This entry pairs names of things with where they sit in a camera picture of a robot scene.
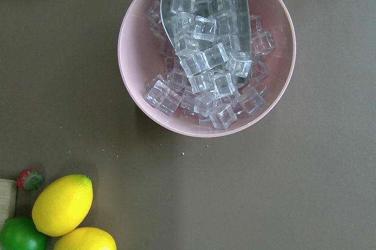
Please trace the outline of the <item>metal ice scoop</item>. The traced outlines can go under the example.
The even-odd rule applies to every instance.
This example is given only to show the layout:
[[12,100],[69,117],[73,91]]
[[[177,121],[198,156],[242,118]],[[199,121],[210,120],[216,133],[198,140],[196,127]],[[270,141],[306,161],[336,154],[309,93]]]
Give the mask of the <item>metal ice scoop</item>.
[[200,53],[207,69],[229,71],[237,87],[250,80],[248,0],[161,0],[160,14],[181,61]]

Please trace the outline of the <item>pink bowl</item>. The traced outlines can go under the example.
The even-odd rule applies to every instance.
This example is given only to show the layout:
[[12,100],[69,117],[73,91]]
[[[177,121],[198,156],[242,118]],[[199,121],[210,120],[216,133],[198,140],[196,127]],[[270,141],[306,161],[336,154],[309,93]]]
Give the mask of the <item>pink bowl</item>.
[[227,130],[199,125],[191,116],[178,109],[167,116],[154,109],[144,99],[145,85],[163,70],[157,38],[149,28],[146,10],[154,0],[133,0],[120,27],[117,56],[123,83],[134,103],[155,123],[178,134],[214,138],[245,130],[258,123],[278,103],[287,89],[296,60],[296,35],[293,21],[283,0],[248,0],[250,12],[262,17],[263,25],[273,34],[275,50],[264,59],[268,77],[263,81],[269,91],[266,105],[254,115],[247,115],[231,124]]

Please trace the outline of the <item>wooden cutting board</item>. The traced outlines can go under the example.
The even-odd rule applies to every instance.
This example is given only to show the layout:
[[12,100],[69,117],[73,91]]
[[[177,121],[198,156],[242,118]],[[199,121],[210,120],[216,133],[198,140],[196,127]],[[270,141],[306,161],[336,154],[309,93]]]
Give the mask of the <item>wooden cutting board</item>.
[[15,214],[17,185],[13,180],[1,179],[0,188],[0,223],[2,228],[5,221],[9,218],[12,218]]

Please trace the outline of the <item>green lime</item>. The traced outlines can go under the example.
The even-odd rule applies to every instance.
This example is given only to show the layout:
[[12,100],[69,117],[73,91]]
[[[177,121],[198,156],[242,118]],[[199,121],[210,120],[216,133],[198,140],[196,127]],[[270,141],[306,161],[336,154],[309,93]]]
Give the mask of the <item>green lime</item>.
[[49,240],[28,217],[7,219],[1,229],[1,249],[47,249]]

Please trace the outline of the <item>red strawberry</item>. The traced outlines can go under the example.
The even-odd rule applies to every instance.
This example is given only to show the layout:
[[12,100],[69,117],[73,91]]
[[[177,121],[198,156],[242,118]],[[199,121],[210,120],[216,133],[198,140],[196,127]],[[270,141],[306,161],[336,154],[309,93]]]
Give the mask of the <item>red strawberry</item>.
[[17,177],[16,184],[20,190],[37,190],[44,182],[44,176],[37,169],[24,169]]

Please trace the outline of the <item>yellow lemon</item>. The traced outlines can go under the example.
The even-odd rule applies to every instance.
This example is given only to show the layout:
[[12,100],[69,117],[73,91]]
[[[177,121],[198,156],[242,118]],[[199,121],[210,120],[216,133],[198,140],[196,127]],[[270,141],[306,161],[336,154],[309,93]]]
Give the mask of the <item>yellow lemon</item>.
[[108,232],[94,227],[76,228],[60,237],[53,249],[111,249],[116,250],[116,242]]
[[37,230],[58,237],[74,230],[88,214],[93,186],[86,175],[63,176],[50,183],[37,197],[32,220]]

